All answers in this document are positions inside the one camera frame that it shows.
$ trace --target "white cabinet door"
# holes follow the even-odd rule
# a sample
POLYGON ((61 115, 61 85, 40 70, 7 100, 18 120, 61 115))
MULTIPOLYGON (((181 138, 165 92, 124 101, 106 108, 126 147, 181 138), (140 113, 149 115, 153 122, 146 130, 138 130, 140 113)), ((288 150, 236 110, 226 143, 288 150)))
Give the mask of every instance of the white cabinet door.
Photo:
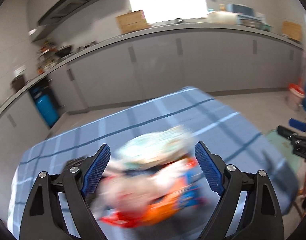
POLYGON ((129 47, 128 43, 113 44, 69 64, 88 106, 144 99, 129 47))
POLYGON ((253 66, 249 35, 214 30, 181 33, 185 86, 206 92, 247 89, 253 66))
POLYGON ((29 147, 45 140, 50 131, 29 92, 23 93, 9 107, 6 111, 6 117, 29 147))
POLYGON ((11 196, 11 183, 14 172, 23 153, 29 145, 17 133, 7 118, 0 117, 0 217, 7 220, 7 210, 11 196))
POLYGON ((48 75, 51 79, 52 90, 59 104, 64 107, 66 112, 87 108, 84 99, 81 98, 79 88, 76 82, 74 82, 74 76, 70 71, 71 70, 64 65, 48 75))
POLYGON ((258 37, 252 88, 286 88, 297 82, 300 54, 300 50, 287 43, 258 37))
POLYGON ((184 86, 180 34, 155 33, 132 41, 146 98, 175 92, 184 86))

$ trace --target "cabinet handle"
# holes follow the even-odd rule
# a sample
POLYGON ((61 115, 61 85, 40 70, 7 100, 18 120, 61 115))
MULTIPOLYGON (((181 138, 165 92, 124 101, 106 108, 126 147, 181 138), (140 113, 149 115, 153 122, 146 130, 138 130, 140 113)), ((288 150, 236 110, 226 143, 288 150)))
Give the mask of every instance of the cabinet handle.
POLYGON ((289 59, 293 60, 294 59, 294 51, 291 49, 289 52, 289 59))
POLYGON ((176 39, 176 49, 177 49, 177 55, 182 56, 183 55, 183 46, 182 46, 181 38, 176 39))
POLYGON ((11 125, 15 128, 16 127, 16 123, 14 122, 13 117, 10 114, 8 114, 7 118, 9 119, 11 125))
POLYGON ((253 54, 257 54, 257 41, 253 40, 253 54))
POLYGON ((127 49, 129 50, 131 62, 132 62, 132 63, 135 63, 135 62, 136 62, 136 56, 135 56, 135 52, 134 52, 133 46, 130 46, 130 47, 128 47, 127 49))
POLYGON ((69 68, 69 69, 67 69, 66 71, 67 71, 67 73, 68 73, 68 75, 69 75, 69 79, 70 79, 71 81, 75 80, 75 78, 74 78, 74 76, 73 76, 73 73, 72 73, 72 70, 69 68))

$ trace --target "metal screw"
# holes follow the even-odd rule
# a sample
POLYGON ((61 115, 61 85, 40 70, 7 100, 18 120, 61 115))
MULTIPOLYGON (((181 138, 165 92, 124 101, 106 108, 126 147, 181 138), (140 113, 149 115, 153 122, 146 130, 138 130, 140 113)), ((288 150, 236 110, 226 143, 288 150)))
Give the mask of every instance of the metal screw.
POLYGON ((236 167, 235 167, 234 165, 228 165, 228 166, 227 166, 227 169, 228 169, 229 171, 235 171, 235 170, 236 170, 236 167))
POLYGON ((70 172, 71 173, 76 173, 76 172, 78 172, 78 167, 72 167, 71 169, 70 169, 70 172))
POLYGON ((46 176, 46 172, 45 171, 40 172, 39 176, 40 178, 44 178, 46 176))
POLYGON ((266 172, 265 172, 265 171, 259 171, 258 173, 259 173, 259 175, 261 175, 262 177, 265 177, 265 176, 266 176, 266 172))
POLYGON ((288 136, 287 138, 290 139, 292 136, 297 135, 297 133, 293 133, 291 136, 288 136))

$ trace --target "wooden board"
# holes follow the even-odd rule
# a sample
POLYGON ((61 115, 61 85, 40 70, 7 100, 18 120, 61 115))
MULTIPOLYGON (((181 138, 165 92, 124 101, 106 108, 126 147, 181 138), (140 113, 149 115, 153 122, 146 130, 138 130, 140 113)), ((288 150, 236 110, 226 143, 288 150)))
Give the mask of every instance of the wooden board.
POLYGON ((149 27, 143 10, 117 16, 116 21, 122 34, 147 29, 149 27))
POLYGON ((302 26, 300 24, 284 21, 282 25, 282 33, 286 34, 293 40, 302 40, 302 26))

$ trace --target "food bag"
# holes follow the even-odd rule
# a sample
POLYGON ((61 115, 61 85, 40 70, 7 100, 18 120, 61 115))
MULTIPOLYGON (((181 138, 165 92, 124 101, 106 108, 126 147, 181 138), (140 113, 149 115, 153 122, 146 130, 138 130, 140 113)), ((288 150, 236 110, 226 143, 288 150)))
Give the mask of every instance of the food bag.
POLYGON ((182 126, 143 134, 117 150, 129 170, 146 170, 179 159, 192 148, 192 134, 182 126))
POLYGON ((203 204, 200 188, 195 184, 197 165, 184 157, 165 166, 152 176, 115 176, 100 185, 100 198, 113 212, 97 220, 123 228, 150 226, 170 218, 189 206, 203 204))

